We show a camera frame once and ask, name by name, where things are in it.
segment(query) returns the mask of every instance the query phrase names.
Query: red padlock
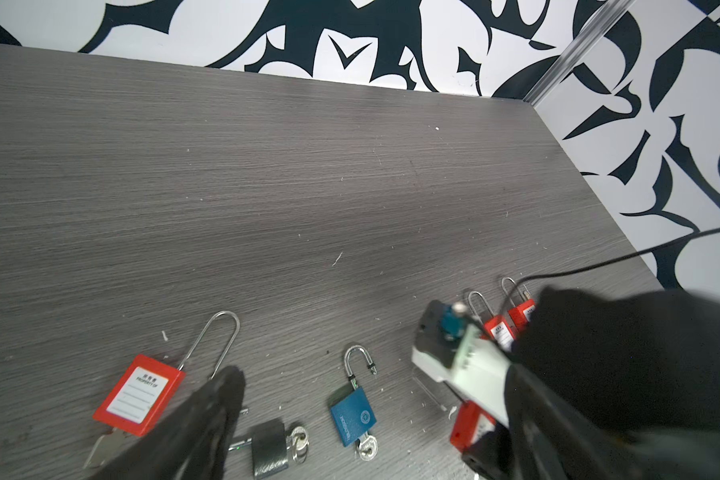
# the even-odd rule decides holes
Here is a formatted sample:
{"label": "red padlock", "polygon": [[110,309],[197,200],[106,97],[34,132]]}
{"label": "red padlock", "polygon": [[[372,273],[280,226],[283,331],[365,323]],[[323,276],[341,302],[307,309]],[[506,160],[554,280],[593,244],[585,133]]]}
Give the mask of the red padlock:
{"label": "red padlock", "polygon": [[512,303],[513,307],[507,310],[507,313],[509,314],[509,318],[511,318],[514,322],[515,327],[518,329],[518,333],[522,333],[523,331],[525,331],[525,329],[528,328],[528,323],[530,322],[530,314],[534,310],[536,310],[536,302],[534,302],[534,299],[530,298],[530,292],[528,291],[528,288],[523,285],[523,288],[525,288],[525,292],[523,292],[522,290],[518,290],[518,293],[523,299],[523,302],[517,305],[514,300],[512,300],[512,296],[509,294],[507,289],[504,287],[504,282],[506,280],[511,282],[513,286],[517,286],[518,284],[515,283],[514,280],[512,280],[508,276],[501,279],[501,289],[507,295],[507,297],[509,298],[509,302]]}
{"label": "red padlock", "polygon": [[[488,320],[485,320],[483,315],[478,313],[477,307],[472,303],[472,295],[479,296],[483,301],[483,304],[485,304],[485,311],[483,313],[488,312],[490,314],[490,318]],[[490,333],[491,338],[499,344],[501,349],[506,352],[512,350],[512,342],[515,341],[515,334],[510,328],[507,319],[504,318],[504,315],[497,315],[494,310],[490,308],[490,304],[488,304],[488,301],[485,299],[483,294],[477,292],[476,290],[472,290],[467,293],[467,304],[469,304],[472,314],[480,318],[480,321],[483,322],[485,329]]]}
{"label": "red padlock", "polygon": [[104,403],[96,410],[94,419],[135,436],[148,433],[157,424],[168,401],[184,379],[185,373],[182,370],[186,360],[195,351],[211,323],[222,315],[230,315],[236,326],[232,338],[216,362],[210,376],[212,379],[240,330],[240,319],[232,312],[218,312],[208,320],[177,369],[148,356],[137,355],[115,388],[106,396]]}
{"label": "red padlock", "polygon": [[496,419],[487,414],[477,403],[467,400],[458,410],[456,423],[451,430],[451,445],[464,453],[486,432],[495,429]]}

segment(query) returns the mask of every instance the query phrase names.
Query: patterned wallpaper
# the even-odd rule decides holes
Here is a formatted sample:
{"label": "patterned wallpaper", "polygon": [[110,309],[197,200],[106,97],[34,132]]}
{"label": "patterned wallpaper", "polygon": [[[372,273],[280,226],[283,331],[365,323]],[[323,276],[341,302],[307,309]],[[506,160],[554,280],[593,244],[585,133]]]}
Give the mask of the patterned wallpaper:
{"label": "patterned wallpaper", "polygon": [[[637,0],[537,111],[638,250],[720,226],[720,0]],[[720,296],[720,235],[644,260]]]}
{"label": "patterned wallpaper", "polygon": [[597,0],[0,0],[0,43],[522,98]]}

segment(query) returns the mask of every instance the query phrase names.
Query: cable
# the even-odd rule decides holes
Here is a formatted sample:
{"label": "cable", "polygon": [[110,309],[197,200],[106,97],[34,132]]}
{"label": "cable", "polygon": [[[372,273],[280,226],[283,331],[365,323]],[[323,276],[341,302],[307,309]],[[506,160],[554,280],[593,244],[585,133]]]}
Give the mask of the cable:
{"label": "cable", "polygon": [[634,258],[636,256],[640,256],[640,255],[644,255],[644,254],[651,254],[651,253],[655,252],[656,250],[661,250],[662,248],[667,248],[668,246],[681,244],[682,242],[690,242],[691,240],[695,240],[695,239],[701,238],[703,236],[709,236],[709,235],[714,235],[714,234],[720,234],[720,228],[713,228],[711,230],[706,230],[703,232],[693,232],[692,234],[680,236],[678,238],[675,238],[674,240],[665,242],[664,244],[652,246],[651,248],[646,248],[639,252],[634,252],[633,254],[618,256],[618,257],[612,258],[610,260],[605,260],[604,262],[599,262],[598,264],[582,266],[581,268],[567,270],[565,272],[558,272],[556,274],[539,274],[539,275],[523,276],[518,280],[517,283],[515,283],[514,287],[512,287],[512,289],[507,293],[507,296],[504,298],[504,302],[501,303],[501,308],[499,309],[499,313],[507,311],[507,308],[509,307],[509,304],[510,304],[510,298],[515,292],[518,291],[518,289],[520,288],[520,285],[522,285],[523,283],[526,283],[526,282],[530,282],[531,280],[542,280],[542,279],[546,279],[546,278],[557,278],[559,276],[581,274],[582,272],[588,272],[589,270],[595,270],[596,268],[601,268],[602,266],[618,264],[619,262],[623,262],[624,260],[629,260],[630,258]]}

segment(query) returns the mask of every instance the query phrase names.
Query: padlock shackle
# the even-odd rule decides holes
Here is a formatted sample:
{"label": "padlock shackle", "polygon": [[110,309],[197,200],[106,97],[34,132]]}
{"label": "padlock shackle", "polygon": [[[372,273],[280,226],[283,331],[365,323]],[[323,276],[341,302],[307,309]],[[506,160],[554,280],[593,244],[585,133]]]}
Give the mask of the padlock shackle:
{"label": "padlock shackle", "polygon": [[365,349],[362,345],[353,345],[347,349],[347,351],[344,353],[344,369],[347,371],[347,379],[352,384],[352,388],[357,390],[358,389],[358,383],[355,379],[355,374],[352,373],[352,367],[349,366],[349,357],[355,350],[361,352],[363,355],[365,355],[365,361],[368,363],[368,370],[371,370],[371,373],[376,375],[378,371],[376,370],[376,364],[373,362],[373,359],[371,358],[371,354],[368,353],[368,351]]}
{"label": "padlock shackle", "polygon": [[229,342],[226,344],[226,348],[222,352],[221,356],[219,357],[219,360],[216,362],[216,366],[213,367],[213,373],[211,373],[211,376],[208,378],[209,380],[212,379],[214,376],[216,376],[216,372],[219,371],[219,367],[221,367],[221,362],[224,361],[224,357],[226,356],[227,352],[230,350],[230,347],[235,341],[235,337],[237,337],[237,333],[240,331],[240,319],[237,318],[237,315],[235,315],[232,312],[229,312],[228,310],[222,310],[221,312],[218,312],[214,316],[206,322],[206,325],[202,328],[202,331],[197,336],[197,339],[195,339],[195,342],[192,344],[192,347],[190,350],[184,355],[184,358],[181,360],[181,363],[179,364],[179,370],[183,370],[184,363],[190,358],[192,353],[195,351],[195,348],[197,348],[198,343],[202,340],[202,336],[206,334],[206,331],[208,331],[208,327],[211,326],[211,323],[213,323],[214,320],[219,318],[222,315],[229,315],[233,319],[235,319],[235,332],[232,334],[232,337],[230,338]]}
{"label": "padlock shackle", "polygon": [[[512,288],[515,288],[518,286],[518,284],[514,280],[512,280],[510,277],[506,276],[503,279],[501,279],[501,289],[504,291],[504,294],[507,296],[507,298],[509,299],[509,302],[512,304],[512,306],[518,306],[518,304],[515,303],[514,300],[512,300],[512,296],[509,294],[507,287],[504,286],[504,282],[507,280],[512,283]],[[523,288],[525,288],[525,293],[520,292],[520,290],[518,290],[518,294],[520,295],[520,298],[523,300],[523,302],[525,302],[526,300],[530,300],[530,292],[528,291],[528,287],[525,284],[523,284]]]}
{"label": "padlock shackle", "polygon": [[472,310],[472,315],[480,317],[480,313],[478,313],[478,308],[472,303],[472,295],[477,295],[480,297],[480,299],[483,301],[483,304],[485,305],[486,310],[488,310],[488,313],[490,313],[491,318],[496,316],[496,312],[494,312],[494,309],[490,308],[490,304],[485,299],[483,294],[478,292],[477,290],[472,290],[470,293],[467,293],[467,304],[469,305],[470,310]]}

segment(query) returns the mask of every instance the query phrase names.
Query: black padlock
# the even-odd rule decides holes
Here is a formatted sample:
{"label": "black padlock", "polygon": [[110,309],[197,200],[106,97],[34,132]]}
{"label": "black padlock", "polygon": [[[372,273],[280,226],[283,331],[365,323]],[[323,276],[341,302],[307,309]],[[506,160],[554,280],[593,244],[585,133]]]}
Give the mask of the black padlock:
{"label": "black padlock", "polygon": [[255,427],[250,438],[233,442],[230,450],[250,446],[253,455],[253,477],[256,480],[267,478],[288,468],[288,450],[294,462],[306,460],[309,447],[307,430],[302,426],[295,427],[286,435],[285,424],[271,420]]}
{"label": "black padlock", "polygon": [[270,422],[253,434],[253,477],[267,478],[288,468],[286,426],[283,422]]}

